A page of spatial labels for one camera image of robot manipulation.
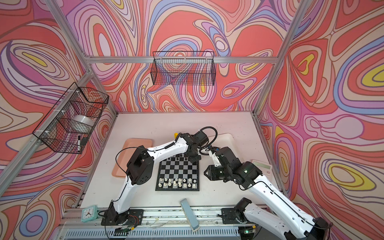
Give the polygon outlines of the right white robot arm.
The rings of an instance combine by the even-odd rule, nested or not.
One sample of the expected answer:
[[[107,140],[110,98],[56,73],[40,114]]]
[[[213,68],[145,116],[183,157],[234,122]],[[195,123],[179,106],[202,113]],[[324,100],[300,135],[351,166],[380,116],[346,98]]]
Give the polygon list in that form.
[[[281,240],[324,240],[330,235],[331,224],[301,210],[252,162],[242,163],[228,147],[206,148],[206,153],[214,162],[204,172],[210,181],[233,182],[240,190],[259,197],[270,209],[266,211],[242,198],[234,207],[238,223],[254,223]]]

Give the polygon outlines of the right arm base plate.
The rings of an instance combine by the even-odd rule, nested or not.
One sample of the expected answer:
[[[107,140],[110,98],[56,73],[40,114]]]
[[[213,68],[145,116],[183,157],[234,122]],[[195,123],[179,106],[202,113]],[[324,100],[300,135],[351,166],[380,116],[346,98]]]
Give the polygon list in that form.
[[[222,208],[221,214],[219,217],[222,219],[223,224],[225,225],[234,225],[234,224],[251,224],[244,212],[237,210],[235,208]]]

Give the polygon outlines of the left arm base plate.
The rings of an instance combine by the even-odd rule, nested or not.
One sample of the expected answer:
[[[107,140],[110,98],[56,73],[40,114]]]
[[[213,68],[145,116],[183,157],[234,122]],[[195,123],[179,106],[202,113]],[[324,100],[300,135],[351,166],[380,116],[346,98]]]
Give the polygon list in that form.
[[[143,215],[143,209],[130,209],[122,214],[118,214],[114,209],[108,209],[104,212],[101,225],[137,227],[142,224]]]

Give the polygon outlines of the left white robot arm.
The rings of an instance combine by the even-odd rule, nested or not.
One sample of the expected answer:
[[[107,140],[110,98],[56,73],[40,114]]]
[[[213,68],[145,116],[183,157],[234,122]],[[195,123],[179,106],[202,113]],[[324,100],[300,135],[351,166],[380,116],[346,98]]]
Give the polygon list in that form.
[[[194,135],[179,133],[175,140],[157,147],[137,147],[127,163],[126,179],[119,197],[113,201],[109,209],[113,209],[117,215],[127,212],[138,186],[151,178],[155,164],[179,154],[183,154],[191,163],[200,161],[202,157],[199,150],[208,142],[208,136],[198,131]]]

